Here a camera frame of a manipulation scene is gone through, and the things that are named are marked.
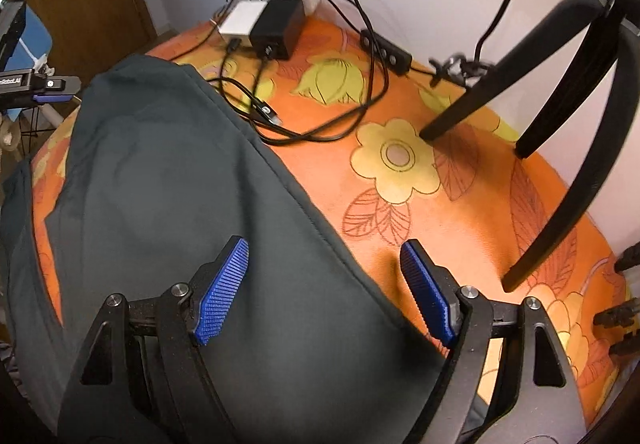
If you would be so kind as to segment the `dark green pants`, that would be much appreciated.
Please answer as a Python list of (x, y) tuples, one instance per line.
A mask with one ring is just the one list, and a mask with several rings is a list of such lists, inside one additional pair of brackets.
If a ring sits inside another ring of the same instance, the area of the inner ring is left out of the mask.
[(276, 154), (191, 66), (131, 56), (82, 97), (37, 255), (35, 172), (4, 181), (1, 279), (17, 366), (49, 429), (106, 297), (156, 296), (240, 235), (250, 268), (203, 351), (244, 443), (399, 443), (442, 369)]

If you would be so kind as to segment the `blue chair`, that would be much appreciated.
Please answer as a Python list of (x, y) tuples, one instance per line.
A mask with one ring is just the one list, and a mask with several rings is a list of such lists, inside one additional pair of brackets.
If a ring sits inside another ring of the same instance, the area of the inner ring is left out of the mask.
[(29, 6), (26, 7), (25, 29), (17, 42), (9, 61), (6, 62), (8, 71), (29, 70), (41, 71), (48, 63), (52, 49), (52, 37)]

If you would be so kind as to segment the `tall silver tripod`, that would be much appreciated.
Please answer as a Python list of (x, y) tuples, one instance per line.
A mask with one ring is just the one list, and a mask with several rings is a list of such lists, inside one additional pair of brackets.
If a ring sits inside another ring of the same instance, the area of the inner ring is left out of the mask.
[[(614, 263), (616, 276), (622, 275), (639, 265), (639, 244), (635, 243), (626, 248), (622, 255)], [(634, 328), (633, 331), (624, 334), (622, 340), (614, 342), (608, 347), (608, 356), (613, 358), (626, 358), (639, 354), (639, 326), (636, 325), (639, 315), (639, 298), (631, 297), (615, 307), (606, 309), (593, 316), (593, 325), (610, 328)]]

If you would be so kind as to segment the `orange floral bed cover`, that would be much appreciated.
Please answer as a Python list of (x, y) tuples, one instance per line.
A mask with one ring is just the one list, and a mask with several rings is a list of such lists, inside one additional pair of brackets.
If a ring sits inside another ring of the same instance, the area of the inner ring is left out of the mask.
[[(151, 58), (167, 61), (184, 47), (178, 37)], [(227, 77), (224, 89), (245, 104), (252, 86), (292, 126), (307, 127), (344, 112), (378, 83), (354, 34), (311, 20), (293, 59), (259, 64), (253, 54), (224, 53), (209, 41), (184, 59), (202, 76)], [(399, 271), (398, 250), (417, 238), (459, 279), (501, 298), (500, 277), (521, 256), (564, 194), (560, 177), (540, 156), (518, 159), (513, 130), (480, 110), (433, 143), (420, 138), (424, 123), (459, 97), (449, 84), (425, 75), (395, 76), (383, 102), (346, 139), (328, 145), (278, 147), (274, 154), (322, 212), (349, 252), (390, 303), (442, 353), (420, 319)], [(61, 299), (46, 216), (60, 195), (70, 137), (78, 112), (65, 120), (36, 155), (35, 240), (47, 293)], [(596, 420), (620, 368), (608, 356), (617, 331), (593, 327), (597, 311), (627, 295), (613, 255), (589, 219), (582, 219), (554, 253), (515, 291), (538, 297), (547, 309), (577, 381), (587, 422)]]

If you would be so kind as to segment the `white charger adapter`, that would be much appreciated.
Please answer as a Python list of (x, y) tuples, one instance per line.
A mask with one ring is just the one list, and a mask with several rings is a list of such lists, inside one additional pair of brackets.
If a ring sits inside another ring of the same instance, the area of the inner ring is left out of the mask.
[(250, 33), (267, 7), (267, 1), (240, 1), (218, 26), (218, 33), (227, 45), (250, 47)]

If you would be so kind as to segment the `black power adapter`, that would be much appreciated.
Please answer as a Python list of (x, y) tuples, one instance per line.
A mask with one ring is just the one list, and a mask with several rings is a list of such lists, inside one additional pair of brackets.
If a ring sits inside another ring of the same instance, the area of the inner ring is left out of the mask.
[(292, 58), (306, 21), (303, 1), (270, 0), (250, 31), (250, 45), (260, 58)]

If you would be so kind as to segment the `small black tripod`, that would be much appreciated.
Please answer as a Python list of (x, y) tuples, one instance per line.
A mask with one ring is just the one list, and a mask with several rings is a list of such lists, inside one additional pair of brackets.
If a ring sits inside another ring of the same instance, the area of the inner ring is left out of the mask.
[(518, 288), (555, 251), (587, 211), (626, 141), (639, 105), (639, 0), (562, 0), (494, 68), (424, 127), (434, 141), (494, 100), (578, 33), (585, 35), (558, 86), (514, 152), (536, 152), (570, 119), (603, 77), (614, 79), (596, 134), (582, 166), (539, 234), (501, 279), (507, 293)]

